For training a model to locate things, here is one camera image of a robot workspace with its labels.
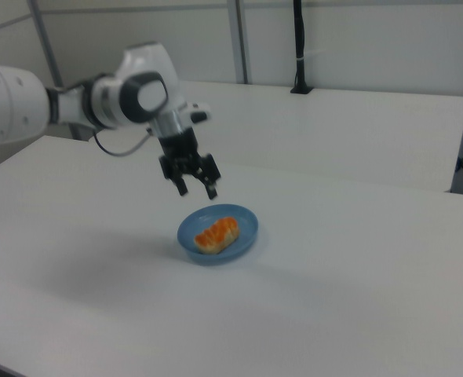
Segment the white table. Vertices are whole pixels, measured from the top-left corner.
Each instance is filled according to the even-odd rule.
[[[463,98],[182,82],[188,101],[210,105],[195,128],[216,160],[304,174],[449,191],[463,134]],[[122,151],[143,129],[102,132]]]
[[[217,161],[248,254],[188,261],[210,204],[51,137],[0,165],[0,364],[47,376],[462,376],[463,196]]]

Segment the black pole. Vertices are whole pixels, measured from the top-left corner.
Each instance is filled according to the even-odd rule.
[[[293,0],[294,37],[296,40],[296,81],[291,93],[308,94],[312,88],[304,80],[304,24],[301,0]]]

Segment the blue bowl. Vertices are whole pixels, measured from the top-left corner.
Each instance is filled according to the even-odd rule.
[[[239,223],[239,238],[219,254],[201,254],[193,241],[195,236],[209,228],[216,220],[227,216],[232,216]],[[222,263],[244,254],[254,243],[257,229],[257,217],[247,208],[235,204],[217,204],[197,210],[185,218],[177,230],[177,240],[195,262]]]

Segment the orange food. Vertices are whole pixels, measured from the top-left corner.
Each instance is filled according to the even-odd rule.
[[[239,234],[239,224],[234,218],[220,218],[195,236],[194,241],[202,254],[219,254],[230,246],[239,237]]]

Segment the wall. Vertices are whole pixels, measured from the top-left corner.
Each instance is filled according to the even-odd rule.
[[[376,6],[415,2],[420,5]],[[463,1],[444,2],[457,4],[433,0],[304,4],[305,52],[316,52],[306,59],[308,83],[319,88],[463,96]],[[292,2],[245,0],[244,13],[252,83],[292,86],[296,72]],[[453,189],[463,192],[462,172]]]
[[[41,0],[39,5],[63,81],[70,85],[115,71],[127,46],[150,40],[166,47],[180,79],[240,82],[232,3]]]
[[[27,69],[45,85],[53,85],[26,0],[0,0],[0,65]],[[0,162],[34,140],[0,146]]]

